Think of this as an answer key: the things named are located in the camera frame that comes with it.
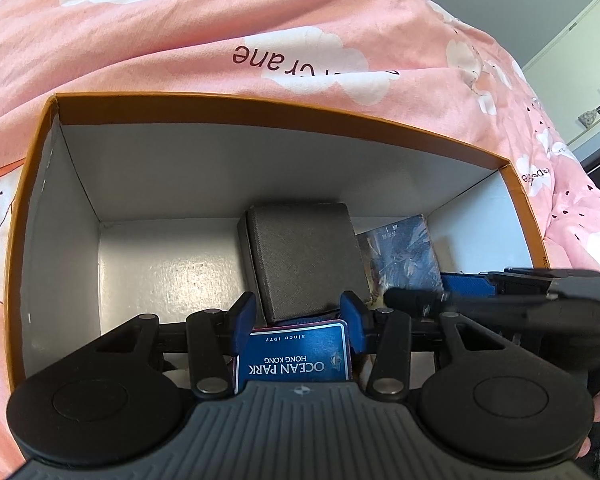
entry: pink fabric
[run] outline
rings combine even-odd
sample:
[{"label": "pink fabric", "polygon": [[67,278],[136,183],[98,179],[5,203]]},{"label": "pink fabric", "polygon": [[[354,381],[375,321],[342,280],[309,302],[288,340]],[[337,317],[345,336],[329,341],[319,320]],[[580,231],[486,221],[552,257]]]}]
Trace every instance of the pink fabric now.
[{"label": "pink fabric", "polygon": [[481,146],[513,161],[552,266],[600,269],[600,191],[514,59],[428,0],[1,0],[0,478],[22,462],[4,418],[12,163],[49,95],[125,90],[275,97]]}]

